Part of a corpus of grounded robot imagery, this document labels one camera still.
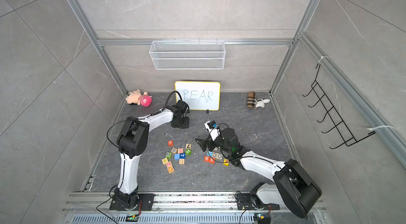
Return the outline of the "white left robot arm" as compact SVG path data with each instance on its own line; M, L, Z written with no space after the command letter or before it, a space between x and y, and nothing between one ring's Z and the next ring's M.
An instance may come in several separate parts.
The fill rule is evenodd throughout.
M137 173L140 157L145 151L149 132L170 123L173 128L186 129L189 126L189 106L179 100L175 105L166 105L159 111L142 117L128 117L117 138L116 144L121 154L121 173L113 199L125 209L133 209L139 200Z

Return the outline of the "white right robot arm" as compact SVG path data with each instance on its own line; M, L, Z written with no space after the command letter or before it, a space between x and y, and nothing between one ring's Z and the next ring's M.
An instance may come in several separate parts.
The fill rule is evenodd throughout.
M206 139L195 139L202 151L217 148L233 166L257 173L276 185L273 189L264 182L257 184L250 192L253 206L284 205L297 217L308 218L322 191L298 161L276 161L256 154L240 144L232 128L221 130L216 127L208 131Z

